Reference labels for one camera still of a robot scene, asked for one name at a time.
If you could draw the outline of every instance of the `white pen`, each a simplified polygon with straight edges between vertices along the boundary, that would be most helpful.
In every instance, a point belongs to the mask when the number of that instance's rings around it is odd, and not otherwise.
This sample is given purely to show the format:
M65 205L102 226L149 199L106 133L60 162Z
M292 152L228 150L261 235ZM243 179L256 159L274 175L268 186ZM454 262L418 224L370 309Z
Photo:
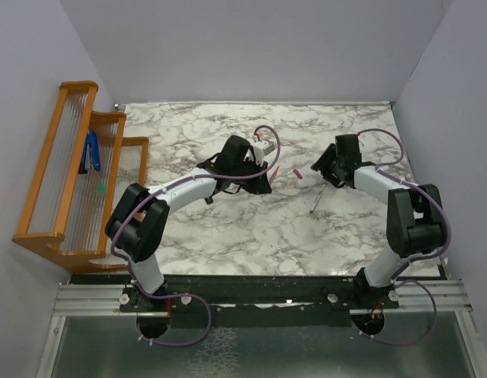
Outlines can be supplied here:
M323 196L323 192L325 191L325 188L326 188L326 184L323 185L322 187L322 190L319 192L319 195L316 196L316 200L315 202L313 202L313 207L311 210L309 210L309 213L310 214L313 214L313 212L315 211L316 207L318 206L319 202L320 202L320 199L322 198Z

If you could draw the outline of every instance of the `robotic arm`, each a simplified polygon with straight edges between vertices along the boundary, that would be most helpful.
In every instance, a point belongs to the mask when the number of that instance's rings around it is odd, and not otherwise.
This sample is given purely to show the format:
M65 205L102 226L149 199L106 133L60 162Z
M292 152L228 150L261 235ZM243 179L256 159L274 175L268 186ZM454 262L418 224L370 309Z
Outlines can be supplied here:
M146 211L141 220L133 217L124 226L116 242L116 246L126 254L125 257L140 284L149 294L157 291L164 283L155 252L162 239L168 215L198 199L203 198L207 204L211 204L212 197L221 191L234 194L227 192L231 184L238 185L236 192L242 188L253 195L271 193L266 174L250 180L242 180L242 177L264 171L267 168L264 158L274 150L273 142L259 140L251 143L232 135L220 153L198 164L187 175L148 189L138 183L133 183L126 189L105 226L105 234L110 239L114 239L139 203L151 193L163 190L139 211ZM202 178L192 180L195 176Z
M347 185L387 205L389 245L355 279L355 296L362 306L374 307L410 261L445 244L446 225L437 209L416 190L378 173L374 163L362 162L358 135L338 135L311 168L336 188ZM434 185L419 187L441 206Z

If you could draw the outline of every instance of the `wooden frame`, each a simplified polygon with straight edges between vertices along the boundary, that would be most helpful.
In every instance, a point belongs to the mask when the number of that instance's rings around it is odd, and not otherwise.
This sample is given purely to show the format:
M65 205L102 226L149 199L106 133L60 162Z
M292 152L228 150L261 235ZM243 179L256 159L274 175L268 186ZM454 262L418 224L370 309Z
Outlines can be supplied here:
M65 82L60 86L60 94L54 107L53 116L47 130L46 139L35 168L35 173L31 182L30 190L24 205L23 213L17 227L17 232L13 236L13 241L44 258L62 266L72 272L107 272L125 269L125 265L98 265L91 263L91 260L104 258L107 243L105 235L105 224L110 217L113 205L114 190L116 187L117 170L119 168L120 151L123 146L142 146L142 156L138 181L141 185L145 184L146 162L148 156L149 140L147 138L124 138L124 123L126 115L121 112L99 113L92 110L98 85L90 81ZM86 102L82 109L78 130L74 140L74 149L68 173L63 185L61 202L56 214L56 221L52 231L48 232L28 232L31 219L35 210L36 202L41 190L42 180L46 172L47 164L53 148L54 140L60 124L61 115L64 110L67 97L71 94L85 94ZM107 133L108 126L117 125L115 135ZM100 230L98 235L98 247L96 250L62 250L61 244L65 240L70 206L76 188L80 157L82 156L86 134L88 130L94 130L98 134L100 144L110 146L113 154L110 161L109 176L105 192L103 205L103 215L101 217ZM86 209L91 209L92 204L88 199ZM82 233L88 233L89 228L81 228Z

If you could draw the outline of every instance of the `white wall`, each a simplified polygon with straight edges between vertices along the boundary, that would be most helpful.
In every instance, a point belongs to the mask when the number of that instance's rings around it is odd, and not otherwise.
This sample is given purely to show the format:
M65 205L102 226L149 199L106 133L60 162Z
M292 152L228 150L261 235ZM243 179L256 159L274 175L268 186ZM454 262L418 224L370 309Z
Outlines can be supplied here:
M61 0L118 102L397 100L451 0Z
M35 375L67 272L11 242L64 80L101 80L57 0L0 0L0 378ZM100 85L97 109L112 109Z
M487 0L455 0L395 107L416 178L441 189L449 266L487 350Z

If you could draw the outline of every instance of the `green object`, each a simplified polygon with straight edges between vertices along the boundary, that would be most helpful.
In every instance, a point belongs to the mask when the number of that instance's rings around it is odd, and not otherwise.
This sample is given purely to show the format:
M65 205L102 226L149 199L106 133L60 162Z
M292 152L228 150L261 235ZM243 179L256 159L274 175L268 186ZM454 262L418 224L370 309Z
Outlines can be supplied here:
M96 193L98 195L106 195L107 194L107 186L104 183L99 183L96 186Z

